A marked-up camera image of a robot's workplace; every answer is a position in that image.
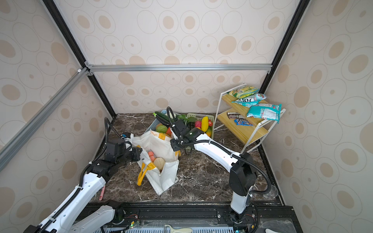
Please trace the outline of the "orange mango fruit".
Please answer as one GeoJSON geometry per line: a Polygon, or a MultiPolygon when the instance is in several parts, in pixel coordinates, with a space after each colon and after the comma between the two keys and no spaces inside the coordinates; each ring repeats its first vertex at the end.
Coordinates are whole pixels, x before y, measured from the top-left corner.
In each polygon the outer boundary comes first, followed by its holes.
{"type": "Polygon", "coordinates": [[[209,128],[207,129],[206,134],[207,134],[208,137],[211,137],[211,136],[212,136],[212,128],[211,128],[211,127],[209,127],[209,128]]]}

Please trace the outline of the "white canvas grocery bag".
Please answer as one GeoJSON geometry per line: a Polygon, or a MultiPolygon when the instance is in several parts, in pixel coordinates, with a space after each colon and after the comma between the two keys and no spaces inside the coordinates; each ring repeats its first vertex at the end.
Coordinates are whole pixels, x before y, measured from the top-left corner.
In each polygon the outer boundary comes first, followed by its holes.
{"type": "Polygon", "coordinates": [[[130,142],[142,149],[138,165],[140,173],[137,185],[148,179],[157,195],[161,195],[177,181],[180,151],[173,151],[171,137],[156,131],[147,131],[142,136],[131,136],[130,142]]]}

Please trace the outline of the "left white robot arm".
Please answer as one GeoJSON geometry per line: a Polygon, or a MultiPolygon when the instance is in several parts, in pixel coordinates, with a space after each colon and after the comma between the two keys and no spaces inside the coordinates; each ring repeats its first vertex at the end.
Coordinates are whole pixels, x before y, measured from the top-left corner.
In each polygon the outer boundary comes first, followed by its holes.
{"type": "Polygon", "coordinates": [[[79,184],[68,197],[38,226],[30,225],[26,233],[92,233],[115,219],[116,206],[102,205],[94,213],[76,222],[93,196],[117,173],[119,168],[138,162],[142,148],[126,148],[116,155],[105,155],[83,170],[79,184]]]}

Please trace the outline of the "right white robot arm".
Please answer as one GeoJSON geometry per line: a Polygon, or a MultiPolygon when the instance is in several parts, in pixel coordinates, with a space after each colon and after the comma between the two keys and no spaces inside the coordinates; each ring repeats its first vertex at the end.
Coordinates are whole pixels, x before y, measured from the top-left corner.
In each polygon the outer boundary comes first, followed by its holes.
{"type": "Polygon", "coordinates": [[[189,133],[188,136],[189,138],[171,139],[172,149],[178,151],[186,147],[194,148],[214,159],[229,172],[229,186],[233,191],[229,215],[234,223],[241,223],[252,196],[254,194],[265,195],[272,190],[268,175],[253,163],[249,153],[242,154],[230,150],[206,134],[193,137],[192,133],[189,133]],[[264,190],[253,188],[258,174],[266,180],[267,187],[264,190]]]}

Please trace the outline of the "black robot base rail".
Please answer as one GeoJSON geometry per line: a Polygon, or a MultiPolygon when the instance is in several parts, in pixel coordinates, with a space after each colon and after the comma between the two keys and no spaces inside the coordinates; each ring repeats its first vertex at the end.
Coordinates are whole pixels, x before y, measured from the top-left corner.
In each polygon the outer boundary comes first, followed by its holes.
{"type": "Polygon", "coordinates": [[[264,233],[266,228],[281,233],[301,233],[295,210],[271,202],[253,202],[243,214],[233,215],[229,203],[120,203],[109,200],[115,207],[114,219],[102,229],[107,232],[126,229],[129,232],[161,233],[164,229],[192,228],[194,232],[264,233]]]}

